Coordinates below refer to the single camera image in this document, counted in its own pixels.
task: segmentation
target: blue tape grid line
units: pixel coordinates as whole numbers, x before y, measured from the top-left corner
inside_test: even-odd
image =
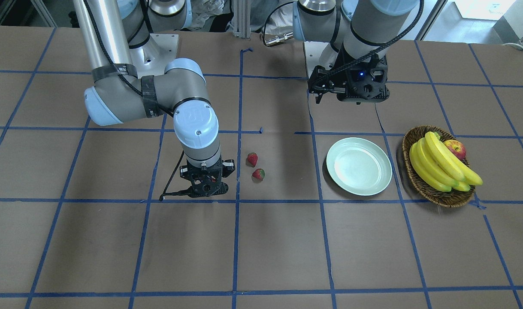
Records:
[[[88,131],[124,131],[124,132],[160,132],[160,129],[145,129],[133,127],[88,127]],[[8,130],[51,130],[51,131],[82,131],[82,127],[25,127],[10,126]],[[164,132],[175,132],[174,129],[163,129]],[[261,134],[260,131],[253,130],[220,130],[222,134]],[[310,131],[296,131],[296,135],[311,135]],[[377,132],[314,132],[315,135],[360,135],[360,136],[383,136],[383,133]],[[404,136],[403,133],[385,133],[387,136]],[[523,139],[523,136],[514,135],[456,135],[456,137],[467,139]]]
[[[523,285],[517,285],[516,290],[523,290]],[[449,291],[511,291],[509,285],[482,286],[436,286],[427,288],[429,292]],[[336,289],[336,290],[252,290],[252,291],[156,291],[137,292],[135,297],[228,297],[241,295],[305,295],[305,294],[378,294],[378,293],[422,293],[423,288],[390,288],[390,289]],[[29,293],[0,293],[0,298],[28,297]],[[47,297],[130,297],[130,292],[65,292],[65,293],[34,293],[33,298]]]
[[[240,219],[240,150],[242,149],[242,85],[244,81],[244,53],[253,52],[252,48],[240,50],[240,76],[238,86],[238,139],[236,150],[236,200],[234,204],[234,243],[233,243],[233,292],[238,285],[238,235]],[[233,295],[231,308],[236,309],[236,294]]]
[[[0,70],[0,73],[28,73],[32,74],[34,71],[27,70]],[[74,75],[91,75],[91,72],[71,72],[71,71],[38,71],[37,74],[74,74]],[[224,78],[240,78],[240,74],[211,74],[203,73],[203,76],[224,77]],[[291,79],[291,80],[308,80],[301,76],[247,76],[242,75],[243,78],[254,79]],[[404,80],[388,80],[389,84],[413,84],[413,85],[442,85],[442,86],[464,86],[464,87],[490,87],[486,84],[457,84],[453,82],[409,82]],[[523,85],[492,85],[499,88],[523,88]]]
[[[307,92],[307,105],[309,109],[309,122],[311,125],[311,139],[313,142],[313,153],[314,153],[314,167],[317,175],[317,188],[318,188],[318,203],[320,205],[320,220],[322,222],[322,236],[324,238],[324,250],[326,252],[326,266],[328,267],[328,280],[330,282],[330,291],[335,289],[334,279],[332,278],[332,259],[330,258],[330,245],[328,244],[328,230],[326,229],[326,215],[324,211],[324,199],[322,198],[322,181],[320,180],[320,165],[318,164],[318,151],[317,151],[317,139],[314,134],[314,120],[311,115],[311,108],[309,106],[309,92]],[[332,308],[337,309],[338,304],[336,301],[336,294],[332,293]]]
[[[501,254],[500,246],[498,245],[498,242],[496,241],[496,237],[494,236],[494,232],[492,231],[492,227],[490,226],[490,222],[488,221],[487,215],[483,215],[484,221],[487,224],[488,232],[490,233],[490,237],[492,238],[492,242],[494,243],[494,247],[496,248],[496,251],[498,253],[498,256],[500,257],[500,262],[502,263],[503,270],[505,271],[505,274],[507,276],[507,280],[509,281],[511,290],[513,291],[513,294],[515,296],[515,299],[517,301],[517,305],[519,306],[519,309],[523,309],[522,303],[520,303],[520,298],[517,293],[517,288],[513,284],[513,279],[511,278],[511,274],[509,273],[509,270],[507,269],[507,265],[505,263],[505,260],[503,259],[503,255]]]
[[[160,162],[160,152],[162,151],[162,146],[163,146],[164,126],[166,125],[166,120],[167,120],[167,115],[165,114],[163,121],[162,121],[162,125],[159,129],[159,131],[160,131],[159,150],[157,153],[157,161],[153,168],[153,175],[151,176],[151,185],[149,186],[149,195],[147,198],[147,205],[145,207],[145,218],[143,221],[143,230],[141,232],[141,240],[139,242],[139,252],[137,254],[136,270],[133,274],[132,291],[131,291],[131,295],[130,295],[130,301],[128,303],[128,309],[133,308],[133,303],[134,303],[135,297],[136,297],[137,281],[139,279],[139,270],[141,269],[141,260],[143,258],[143,249],[145,248],[145,237],[147,235],[147,227],[149,224],[151,201],[153,200],[153,191],[154,191],[154,187],[155,187],[155,180],[157,179],[158,164]]]
[[[448,126],[449,132],[454,135],[454,131],[452,131],[452,126],[450,125],[450,121],[448,120],[448,116],[446,115],[446,112],[444,111],[444,106],[442,105],[442,102],[440,100],[440,96],[438,96],[438,92],[436,90],[435,84],[433,83],[433,80],[431,78],[431,74],[429,73],[429,69],[427,68],[426,61],[424,60],[422,56],[422,51],[420,50],[420,47],[418,45],[418,41],[414,41],[414,44],[416,45],[416,49],[418,50],[418,54],[420,55],[420,59],[422,60],[422,64],[424,69],[427,73],[427,78],[429,79],[429,82],[431,83],[431,86],[433,88],[433,91],[435,92],[436,100],[438,101],[438,106],[440,106],[440,109],[442,111],[442,115],[444,115],[444,120],[446,120],[446,125]]]
[[[59,198],[22,198],[22,197],[13,197],[6,198],[0,197],[0,202],[41,202],[41,203],[54,203],[59,202]],[[343,204],[399,204],[404,202],[405,204],[412,203],[430,203],[428,200],[322,200],[324,204],[331,203],[343,203]],[[122,204],[138,204],[146,203],[148,200],[118,200],[118,199],[106,199],[106,198],[64,198],[63,203],[122,203]],[[223,203],[223,204],[232,204],[236,203],[236,200],[186,200],[186,199],[175,199],[175,200],[164,200],[160,202],[159,200],[150,200],[150,203]],[[248,204],[285,204],[285,203],[320,203],[320,200],[238,200],[239,203]],[[506,200],[479,200],[482,203],[488,204],[509,204],[509,205],[523,205],[523,201],[506,201]]]
[[[0,135],[0,145],[2,144],[2,141],[4,141],[4,137],[6,137],[6,133],[8,132],[8,127],[10,127],[10,125],[12,124],[12,121],[14,120],[15,114],[18,112],[18,109],[21,106],[21,103],[23,102],[23,99],[24,99],[25,95],[27,94],[27,91],[28,91],[30,85],[32,84],[32,80],[34,79],[34,76],[36,75],[36,72],[38,72],[38,68],[40,67],[40,63],[42,63],[42,59],[44,59],[44,55],[46,55],[46,51],[48,50],[48,47],[50,46],[51,40],[54,37],[55,29],[56,28],[54,28],[51,31],[51,35],[50,35],[50,37],[49,37],[49,39],[48,39],[48,41],[46,43],[46,46],[44,46],[44,50],[42,51],[42,54],[40,55],[40,59],[38,59],[38,63],[36,63],[36,67],[34,67],[34,71],[30,75],[30,78],[28,79],[27,86],[25,86],[25,88],[23,90],[23,93],[21,94],[21,96],[20,96],[20,98],[18,100],[17,105],[15,106],[14,111],[12,112],[12,115],[10,115],[10,118],[8,119],[8,122],[6,123],[6,126],[4,127],[4,130],[2,131],[2,134]]]
[[[408,211],[406,209],[406,203],[404,201],[404,198],[402,197],[402,192],[400,190],[399,178],[395,172],[395,164],[393,163],[393,153],[391,152],[391,147],[389,146],[389,141],[387,140],[387,135],[385,133],[385,129],[383,128],[383,125],[381,124],[381,121],[379,119],[378,106],[376,103],[374,103],[374,106],[375,106],[375,114],[378,117],[379,126],[381,127],[381,133],[383,133],[383,139],[385,141],[385,148],[387,149],[387,156],[389,156],[389,162],[391,162],[391,170],[393,171],[393,179],[395,180],[397,193],[399,194],[399,201],[400,201],[400,204],[402,207],[402,213],[404,215],[406,227],[408,229],[410,243],[412,244],[412,250],[414,251],[414,258],[416,259],[416,265],[418,267],[418,272],[420,273],[420,281],[422,283],[423,293],[426,297],[427,308],[432,309],[431,299],[429,298],[429,292],[428,292],[427,284],[426,284],[426,278],[423,274],[422,263],[420,261],[420,255],[418,254],[418,248],[416,246],[416,241],[414,240],[414,233],[412,231],[412,225],[410,224],[410,219],[408,217]]]
[[[75,157],[73,158],[73,162],[71,163],[71,167],[69,168],[69,174],[67,174],[67,179],[65,180],[65,185],[63,186],[63,191],[61,192],[61,197],[59,198],[59,203],[57,204],[57,209],[55,211],[55,215],[54,215],[54,218],[51,223],[50,231],[48,233],[48,237],[47,237],[46,243],[44,245],[44,250],[42,251],[42,256],[40,257],[40,262],[38,263],[38,268],[36,269],[36,274],[34,275],[34,280],[32,282],[32,286],[30,288],[30,293],[27,297],[27,303],[25,305],[25,309],[30,308],[30,303],[32,302],[34,292],[36,291],[36,285],[38,284],[38,280],[40,278],[42,268],[44,267],[44,262],[46,260],[47,254],[48,254],[48,249],[50,247],[51,238],[53,237],[53,233],[55,231],[55,225],[57,224],[57,219],[59,218],[59,213],[61,213],[61,207],[63,206],[63,200],[65,199],[65,195],[67,194],[67,189],[69,188],[69,183],[71,182],[71,177],[73,176],[73,171],[75,170],[76,161],[79,158],[80,149],[82,148],[82,145],[84,143],[84,138],[87,133],[86,128],[88,127],[89,122],[90,122],[90,117],[88,117],[88,119],[86,119],[86,122],[84,125],[84,130],[82,131],[82,135],[80,137],[79,144],[76,147]]]
[[[471,46],[471,44],[468,44],[469,45],[469,49],[471,50],[471,53],[473,53],[473,57],[475,57],[475,60],[477,61],[477,64],[479,65],[479,68],[481,68],[481,71],[483,72],[484,74],[484,78],[487,79],[487,82],[488,82],[488,85],[490,86],[490,89],[492,90],[492,93],[494,94],[494,96],[496,97],[496,100],[498,101],[498,104],[500,104],[500,107],[503,111],[503,115],[505,115],[505,118],[507,119],[507,122],[509,122],[509,125],[511,126],[511,129],[513,130],[513,133],[515,134],[515,136],[517,137],[517,140],[519,141],[520,143],[520,146],[522,147],[523,149],[523,141],[522,139],[519,137],[519,134],[517,133],[517,130],[515,129],[515,126],[513,125],[513,123],[511,122],[511,119],[509,118],[509,115],[507,114],[506,110],[505,110],[505,107],[503,107],[503,104],[500,100],[500,98],[498,97],[498,94],[496,93],[496,90],[494,89],[494,86],[492,85],[492,83],[490,82],[490,79],[488,78],[487,76],[487,73],[484,71],[484,68],[483,68],[483,65],[481,64],[481,62],[479,61],[479,58],[477,57],[477,54],[475,53],[475,50],[473,50],[473,46]]]

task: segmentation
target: black cable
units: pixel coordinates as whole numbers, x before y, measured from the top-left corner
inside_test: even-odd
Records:
[[[141,5],[141,10],[143,11],[143,18],[145,19],[145,26],[147,26],[147,31],[153,33],[153,26],[151,26],[151,20],[149,18],[149,2],[147,0],[139,0]]]
[[[135,39],[136,35],[139,33],[139,30],[141,30],[141,28],[143,28],[143,24],[146,22],[146,16],[147,14],[145,14],[145,11],[142,9],[142,13],[143,13],[143,19],[141,20],[141,23],[139,24],[139,27],[137,28],[137,30],[132,34],[132,37],[130,37],[128,39],[128,44],[133,40]]]
[[[177,172],[177,169],[179,168],[179,164],[181,164],[181,160],[183,160],[184,154],[185,154],[185,152],[181,151],[181,156],[179,157],[179,160],[177,160],[177,164],[175,165],[175,168],[173,169],[172,175],[169,177],[168,183],[164,187],[164,192],[160,195],[159,201],[162,202],[164,200],[164,197],[166,195],[169,195],[166,193],[166,191],[168,190],[169,184],[172,182],[173,176],[175,175],[175,173]]]
[[[269,13],[269,16],[267,16],[267,19],[265,20],[265,23],[263,24],[263,31],[261,32],[261,39],[263,39],[263,45],[270,47],[269,45],[267,45],[267,43],[265,43],[265,28],[267,28],[267,23],[269,23],[269,19],[271,19],[271,15],[273,15],[273,13],[276,12],[279,8],[286,6],[288,4],[292,4],[294,2],[295,1],[290,1],[290,2],[286,2],[284,4],[281,4],[280,6],[277,6],[277,8],[275,8],[272,12]]]
[[[101,47],[101,50],[103,51],[103,55],[105,55],[105,58],[107,58],[107,61],[109,62],[109,64],[112,65],[113,67],[115,67],[116,72],[118,72],[118,68],[116,68],[115,63],[112,61],[109,53],[107,52],[107,49],[105,49],[105,45],[103,44],[103,40],[101,39],[101,35],[99,33],[99,28],[97,28],[97,23],[95,23],[95,18],[93,16],[93,13],[91,12],[91,8],[88,4],[88,0],[83,0],[83,2],[84,2],[84,5],[86,6],[86,10],[88,11],[88,15],[91,20],[91,25],[93,26],[93,30],[95,31],[95,36],[97,37],[97,40],[99,42],[99,47]],[[126,80],[126,78],[122,74],[118,74],[118,78],[120,78],[120,80],[124,84],[126,84],[126,86],[128,86],[130,89],[132,89],[133,92],[138,94],[140,97],[143,97],[142,92],[137,90],[137,88],[135,88],[132,84],[130,84],[130,82],[128,82],[128,80]]]
[[[355,59],[354,61],[351,61],[350,63],[344,64],[341,67],[338,67],[337,69],[334,69],[334,70],[328,72],[328,74],[326,74],[326,75],[320,77],[319,79],[315,80],[314,81],[314,88],[316,90],[330,91],[327,88],[321,88],[320,86],[317,86],[317,84],[319,84],[320,82],[325,82],[325,83],[328,82],[330,80],[330,77],[335,76],[336,74],[339,74],[339,73],[341,73],[341,72],[343,72],[345,70],[348,70],[348,69],[354,67],[355,65],[361,63],[362,61],[370,58],[374,54],[379,53],[380,51],[383,51],[383,49],[386,49],[387,47],[393,45],[394,43],[399,41],[399,39],[402,39],[407,33],[410,32],[410,30],[412,30],[414,28],[414,26],[416,26],[416,24],[418,23],[418,20],[420,20],[420,17],[422,16],[422,12],[423,12],[423,0],[420,0],[420,8],[418,9],[418,14],[414,18],[414,21],[412,21],[410,26],[408,26],[406,29],[404,29],[404,31],[402,31],[396,37],[394,37],[393,39],[391,39],[387,43],[381,45],[377,49],[374,49],[374,50],[370,51],[369,53],[367,53],[366,55],[364,55],[364,56],[362,56],[362,57],[360,57],[358,59]]]

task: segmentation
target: black strap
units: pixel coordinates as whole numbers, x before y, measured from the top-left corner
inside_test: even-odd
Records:
[[[139,48],[139,47],[142,47],[143,45],[145,45],[147,42],[149,42],[149,40],[151,39],[151,36],[148,35],[144,40],[143,42],[140,42],[140,43],[137,43],[137,44],[134,44],[134,45],[129,45],[129,49],[136,49],[136,48]]]
[[[145,26],[147,26],[149,33],[153,33],[153,26],[151,26],[151,20],[149,19],[149,8],[147,7],[145,0],[139,0],[139,4],[141,4],[141,10],[143,11],[143,17],[145,18]]]
[[[339,32],[339,23],[342,19],[342,10],[338,7],[336,8],[336,25],[334,26],[334,34],[332,34],[332,39],[330,40],[330,43],[333,43],[338,38],[338,32]]]
[[[95,68],[91,71],[91,77],[93,77],[94,82],[97,82],[98,80],[106,78],[107,76],[111,76],[114,73],[126,76],[134,76],[137,78],[136,67],[127,63],[108,64],[104,65],[103,67]]]
[[[385,45],[385,43],[375,43],[375,42],[372,42],[372,41],[368,41],[366,39],[363,39],[356,31],[355,29],[353,29],[353,23],[351,23],[351,26],[349,27],[351,29],[351,32],[353,33],[353,35],[357,38],[357,40],[361,41],[362,43],[365,43],[366,45],[370,45],[370,46],[383,46]]]
[[[141,92],[143,94],[143,107],[148,118],[160,116],[157,91],[155,90],[154,76],[141,78]]]

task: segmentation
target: cable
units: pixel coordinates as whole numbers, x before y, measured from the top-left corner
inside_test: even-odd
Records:
[[[95,36],[97,37],[97,40],[99,42],[99,47],[101,47],[101,50],[103,51],[103,55],[105,55],[105,58],[107,58],[107,61],[109,62],[109,64],[112,65],[113,67],[115,67],[116,72],[118,72],[118,69],[116,68],[115,63],[112,61],[109,53],[107,52],[107,49],[105,49],[105,45],[103,44],[103,40],[101,39],[101,35],[99,33],[99,28],[97,28],[97,23],[95,23],[95,18],[93,16],[93,13],[91,12],[91,8],[88,4],[88,0],[83,0],[83,2],[86,7],[86,10],[88,11],[88,15],[91,20],[91,25],[93,26],[93,30],[95,31]],[[138,94],[138,96],[143,97],[142,92],[137,90],[137,88],[135,88],[132,84],[130,84],[130,82],[128,82],[128,80],[126,80],[126,78],[122,74],[118,74],[118,78],[120,78],[120,80],[124,84],[126,84],[126,86],[128,86],[130,89],[132,89],[133,92]]]
[[[341,67],[338,67],[337,69],[334,69],[333,71],[328,72],[328,74],[326,74],[326,75],[320,77],[319,79],[315,80],[314,81],[314,88],[316,90],[330,91],[327,88],[321,88],[320,86],[317,86],[317,84],[319,84],[320,82],[325,82],[325,83],[328,82],[330,80],[330,77],[335,76],[336,74],[339,74],[339,73],[341,73],[341,72],[343,72],[345,70],[348,70],[348,69],[354,67],[355,65],[361,63],[362,61],[364,61],[364,60],[370,58],[371,56],[379,53],[380,51],[383,51],[383,49],[386,49],[387,47],[393,45],[394,43],[399,41],[399,39],[402,39],[407,33],[410,32],[410,30],[412,30],[414,28],[414,26],[416,26],[416,24],[418,23],[418,20],[420,20],[420,17],[422,16],[422,12],[423,12],[423,0],[420,0],[420,8],[418,9],[418,14],[416,15],[416,17],[412,21],[412,24],[410,24],[410,26],[408,26],[406,29],[404,29],[404,31],[402,31],[402,33],[399,33],[396,37],[394,37],[393,39],[391,39],[387,43],[381,45],[377,49],[374,49],[374,50],[370,51],[366,55],[364,55],[364,56],[362,56],[362,57],[360,57],[358,59],[355,59],[354,61],[351,61],[348,64],[344,64]]]
[[[505,44],[502,44],[502,45],[504,45],[504,46],[511,46],[514,49],[518,50],[518,51],[523,51],[523,46],[521,44],[518,44],[518,43],[505,43]]]
[[[169,184],[172,182],[173,176],[175,175],[175,172],[177,172],[177,169],[179,168],[179,164],[181,163],[181,160],[183,160],[183,155],[185,154],[184,151],[181,151],[181,156],[179,157],[179,160],[177,160],[177,164],[175,165],[175,168],[173,169],[172,175],[169,177],[168,183],[164,187],[164,192],[160,195],[159,201],[163,201],[164,197],[170,194],[167,194],[166,191],[168,190]]]
[[[261,33],[261,39],[263,40],[263,45],[270,47],[269,45],[267,45],[267,43],[265,43],[265,29],[267,28],[267,23],[269,23],[269,19],[271,19],[271,15],[273,15],[273,13],[276,12],[279,8],[286,6],[288,4],[292,4],[294,2],[295,1],[290,1],[290,2],[286,2],[284,4],[281,4],[280,6],[277,6],[277,8],[275,8],[272,12],[269,13],[269,16],[267,16],[267,19],[265,20],[265,23],[263,24],[263,31]]]
[[[143,19],[141,20],[141,23],[139,24],[139,27],[137,28],[137,30],[132,34],[132,37],[130,37],[128,39],[128,44],[133,40],[135,39],[136,35],[139,33],[139,30],[141,30],[141,28],[143,28],[143,24],[146,23],[146,15],[145,14],[145,11],[142,9],[142,13],[143,13]]]

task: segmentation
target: robotic arm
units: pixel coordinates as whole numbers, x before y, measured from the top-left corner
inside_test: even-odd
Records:
[[[116,0],[73,1],[95,82],[94,87],[85,90],[85,105],[91,119],[98,125],[112,125],[163,113],[173,116],[175,134],[187,157],[187,165],[181,167],[180,176],[189,180],[191,187],[169,195],[201,197],[226,193],[228,185],[222,182],[222,178],[235,170],[234,160],[223,161],[221,158],[218,118],[210,105],[199,65],[190,59],[179,58],[158,68],[160,75],[138,74],[136,65],[149,71],[149,66],[155,61],[165,59],[149,31],[143,30],[148,23],[144,23],[142,18],[126,32],[121,20],[126,12],[122,13],[122,6],[119,9]],[[189,10],[190,4],[186,6],[183,0],[181,10],[161,9],[169,8],[169,4],[175,2],[179,0],[151,0],[150,12],[153,12],[145,16],[153,17],[153,20],[177,18],[174,25],[181,24],[179,27],[182,27],[186,24],[183,6]],[[124,19],[138,20],[134,17],[139,7],[137,1],[135,4],[136,7]],[[150,48],[141,51],[149,58],[132,61],[130,48],[149,46],[149,42]]]
[[[420,4],[414,22],[400,35],[410,11]],[[389,98],[389,46],[401,39],[420,19],[423,0],[298,0],[294,3],[294,37],[329,42],[309,81],[309,92],[320,103],[332,92],[338,100],[381,102]]]
[[[418,16],[396,35],[420,1]],[[175,134],[187,157],[180,176],[186,190],[161,195],[201,197],[224,194],[222,178],[235,170],[222,160],[219,123],[206,80],[191,59],[173,59],[150,35],[181,29],[191,22],[190,0],[73,0],[91,61],[95,86],[85,90],[85,105],[98,125],[113,125],[163,113],[173,117]],[[420,18],[423,0],[298,0],[293,36],[329,42],[322,65],[311,74],[309,91],[320,103],[327,92],[338,100],[381,102],[385,86],[385,52]],[[277,37],[279,42],[291,37]]]

